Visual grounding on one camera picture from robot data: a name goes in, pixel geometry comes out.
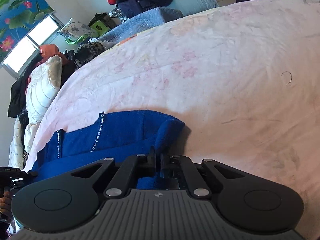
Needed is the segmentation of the person's left hand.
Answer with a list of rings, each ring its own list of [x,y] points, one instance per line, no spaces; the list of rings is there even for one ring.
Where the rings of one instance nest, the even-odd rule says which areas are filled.
[[[1,218],[5,217],[6,223],[10,224],[12,221],[12,211],[11,211],[11,202],[12,195],[9,192],[6,192],[5,195],[1,198]]]

